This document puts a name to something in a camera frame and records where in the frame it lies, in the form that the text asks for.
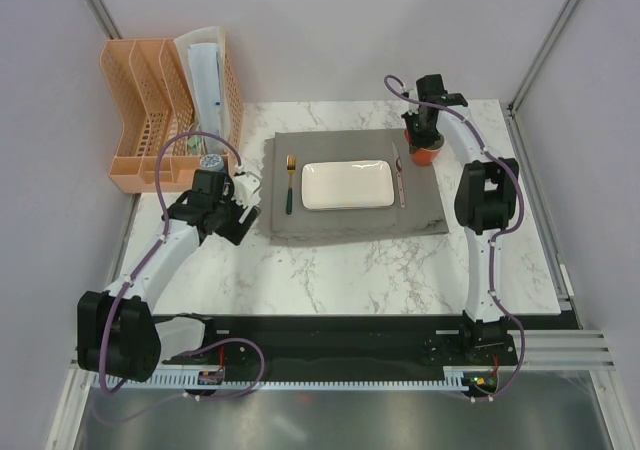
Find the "fork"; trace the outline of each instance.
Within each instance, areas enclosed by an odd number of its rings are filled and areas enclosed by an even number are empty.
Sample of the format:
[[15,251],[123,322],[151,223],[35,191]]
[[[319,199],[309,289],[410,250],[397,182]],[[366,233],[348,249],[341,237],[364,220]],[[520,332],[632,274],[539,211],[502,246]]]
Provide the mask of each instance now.
[[287,215],[293,211],[293,174],[296,171],[296,157],[287,155],[287,172],[289,172],[289,191],[287,191]]

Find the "white wall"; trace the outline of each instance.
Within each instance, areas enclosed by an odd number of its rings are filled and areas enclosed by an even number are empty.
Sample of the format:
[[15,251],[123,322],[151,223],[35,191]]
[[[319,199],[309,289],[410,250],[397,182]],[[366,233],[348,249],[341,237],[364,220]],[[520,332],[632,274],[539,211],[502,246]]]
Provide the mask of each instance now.
[[584,0],[522,108],[580,314],[640,416],[640,0]]
[[104,288],[127,198],[107,177],[121,131],[83,0],[0,0],[0,448],[42,448]]
[[124,37],[228,29],[246,101],[389,99],[442,73],[510,100],[564,0],[104,0]]

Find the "fork handle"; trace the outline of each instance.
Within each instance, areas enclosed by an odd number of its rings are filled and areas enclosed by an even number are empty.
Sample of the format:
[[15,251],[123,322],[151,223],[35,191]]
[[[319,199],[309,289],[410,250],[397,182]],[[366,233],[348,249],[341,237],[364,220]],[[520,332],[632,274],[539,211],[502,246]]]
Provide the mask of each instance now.
[[287,190],[287,215],[293,212],[293,175],[289,175],[289,190]]

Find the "knife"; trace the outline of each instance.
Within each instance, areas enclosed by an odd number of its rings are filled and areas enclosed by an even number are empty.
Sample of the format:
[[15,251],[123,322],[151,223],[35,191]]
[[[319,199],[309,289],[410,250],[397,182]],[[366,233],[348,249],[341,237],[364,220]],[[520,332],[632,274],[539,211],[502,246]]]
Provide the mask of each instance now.
[[398,180],[398,193],[400,194],[400,208],[404,208],[406,204],[404,201],[404,186],[402,185],[402,162],[400,161],[400,154],[398,153],[396,144],[391,142],[391,146],[393,147],[393,158],[395,158],[396,161],[396,179]]

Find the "marble table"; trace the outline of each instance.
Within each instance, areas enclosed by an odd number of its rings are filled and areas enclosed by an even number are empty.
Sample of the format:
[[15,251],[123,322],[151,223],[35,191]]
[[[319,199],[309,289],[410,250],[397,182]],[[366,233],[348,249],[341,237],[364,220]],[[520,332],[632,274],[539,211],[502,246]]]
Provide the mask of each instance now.
[[[469,104],[490,144],[513,156],[498,102]],[[264,140],[276,132],[398,128],[405,108],[399,101],[247,104],[240,152],[261,168]],[[274,244],[255,226],[239,247],[214,235],[176,272],[154,313],[461,314],[468,256],[453,201],[462,166],[449,146],[434,165],[449,234],[310,248]],[[165,195],[169,203],[176,196]],[[150,241],[160,214],[156,195],[142,195],[125,269]],[[528,203],[522,228],[504,239],[502,289],[514,313],[560,313]]]

